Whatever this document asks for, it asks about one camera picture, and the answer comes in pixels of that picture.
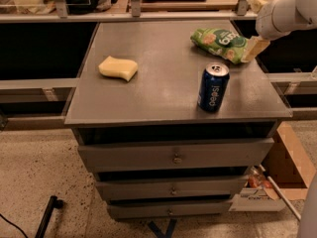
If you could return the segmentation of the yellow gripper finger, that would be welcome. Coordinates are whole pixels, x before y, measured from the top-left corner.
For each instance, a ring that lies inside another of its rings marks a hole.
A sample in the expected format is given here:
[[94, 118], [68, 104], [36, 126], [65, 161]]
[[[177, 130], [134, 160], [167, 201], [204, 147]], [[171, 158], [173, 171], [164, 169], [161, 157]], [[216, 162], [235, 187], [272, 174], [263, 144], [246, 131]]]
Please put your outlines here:
[[265, 0], [247, 0], [247, 3], [249, 4], [251, 10], [254, 13], [258, 13], [261, 8], [266, 4]]

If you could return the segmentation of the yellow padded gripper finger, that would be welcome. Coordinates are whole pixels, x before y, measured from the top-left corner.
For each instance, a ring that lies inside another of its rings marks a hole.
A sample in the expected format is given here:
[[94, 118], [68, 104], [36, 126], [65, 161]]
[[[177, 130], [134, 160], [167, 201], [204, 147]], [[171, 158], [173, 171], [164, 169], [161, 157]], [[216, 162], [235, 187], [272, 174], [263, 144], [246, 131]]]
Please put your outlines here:
[[262, 37], [252, 36], [247, 42], [241, 62], [249, 62], [253, 60], [258, 54], [263, 52], [269, 44], [269, 40], [265, 40]]

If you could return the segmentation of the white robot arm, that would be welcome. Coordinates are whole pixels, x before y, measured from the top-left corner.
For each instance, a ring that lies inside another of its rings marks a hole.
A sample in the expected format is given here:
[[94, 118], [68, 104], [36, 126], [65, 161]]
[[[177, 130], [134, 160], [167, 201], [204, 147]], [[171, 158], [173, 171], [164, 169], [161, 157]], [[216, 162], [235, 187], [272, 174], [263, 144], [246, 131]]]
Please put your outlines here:
[[[251, 37], [243, 55], [249, 61], [268, 44], [297, 30], [317, 28], [317, 0], [247, 0], [257, 14], [257, 37]], [[297, 238], [317, 236], [317, 174], [310, 183], [301, 214]]]

